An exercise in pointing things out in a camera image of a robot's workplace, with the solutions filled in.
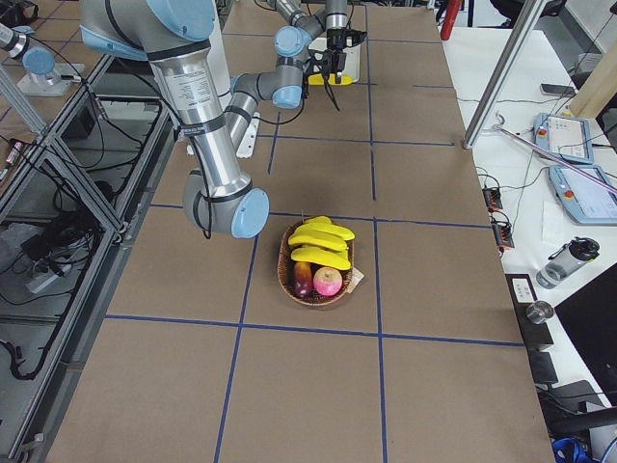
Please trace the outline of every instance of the blue device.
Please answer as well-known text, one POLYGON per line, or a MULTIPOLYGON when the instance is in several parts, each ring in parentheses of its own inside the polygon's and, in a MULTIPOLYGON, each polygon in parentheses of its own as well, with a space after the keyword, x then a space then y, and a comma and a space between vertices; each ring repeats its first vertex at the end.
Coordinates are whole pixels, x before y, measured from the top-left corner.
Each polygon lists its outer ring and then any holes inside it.
MULTIPOLYGON (((580 169, 611 185, 600 166, 580 169)), ((617 225, 615 195, 564 166, 550 166, 549 179, 557 198, 575 222, 581 225, 617 225)))
POLYGON ((535 144, 573 164, 593 164, 594 150, 585 119, 540 113, 533 126, 535 144))

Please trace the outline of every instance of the red object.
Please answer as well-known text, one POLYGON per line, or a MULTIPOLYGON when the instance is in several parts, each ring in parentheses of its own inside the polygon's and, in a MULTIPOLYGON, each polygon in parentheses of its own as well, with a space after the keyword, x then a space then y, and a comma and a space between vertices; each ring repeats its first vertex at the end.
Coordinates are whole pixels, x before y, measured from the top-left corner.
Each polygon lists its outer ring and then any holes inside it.
POLYGON ((462 3, 463 0, 450 0, 447 5, 441 33, 443 41, 450 39, 450 34, 452 34, 452 28, 454 27, 454 21, 456 21, 456 15, 459 13, 462 3))

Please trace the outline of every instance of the bunch of bananas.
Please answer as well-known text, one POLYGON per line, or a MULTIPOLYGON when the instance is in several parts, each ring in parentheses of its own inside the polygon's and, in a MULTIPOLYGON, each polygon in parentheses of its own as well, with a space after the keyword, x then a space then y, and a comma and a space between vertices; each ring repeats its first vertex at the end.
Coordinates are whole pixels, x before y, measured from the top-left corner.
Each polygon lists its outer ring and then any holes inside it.
POLYGON ((354 238, 351 230, 333 224, 329 217, 322 215, 305 220, 305 223, 289 236, 287 244, 293 249, 292 260, 349 270, 351 262, 346 241, 354 238))

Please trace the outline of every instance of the power strip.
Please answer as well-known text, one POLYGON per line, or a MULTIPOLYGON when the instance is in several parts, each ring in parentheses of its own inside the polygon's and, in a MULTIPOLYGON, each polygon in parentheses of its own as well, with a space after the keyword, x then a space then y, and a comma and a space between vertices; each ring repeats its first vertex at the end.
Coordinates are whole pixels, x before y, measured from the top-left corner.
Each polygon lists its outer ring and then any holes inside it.
MULTIPOLYGON (((67 260, 67 258, 59 258, 59 261, 67 260)), ((65 277, 70 269, 73 268, 71 263, 61 263, 59 264, 60 272, 56 273, 53 270, 49 269, 47 272, 38 275, 33 278, 30 282, 26 284, 26 287, 33 294, 39 294, 49 285, 54 283, 60 277, 65 277)))

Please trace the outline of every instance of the black bag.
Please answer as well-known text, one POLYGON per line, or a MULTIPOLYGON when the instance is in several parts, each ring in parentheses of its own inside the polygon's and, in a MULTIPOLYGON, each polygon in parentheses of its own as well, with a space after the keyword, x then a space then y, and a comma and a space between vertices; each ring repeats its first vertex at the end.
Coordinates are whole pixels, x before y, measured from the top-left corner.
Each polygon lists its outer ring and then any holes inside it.
POLYGON ((39 5, 28 0, 0 0, 0 22, 7 27, 26 26, 39 18, 39 5))

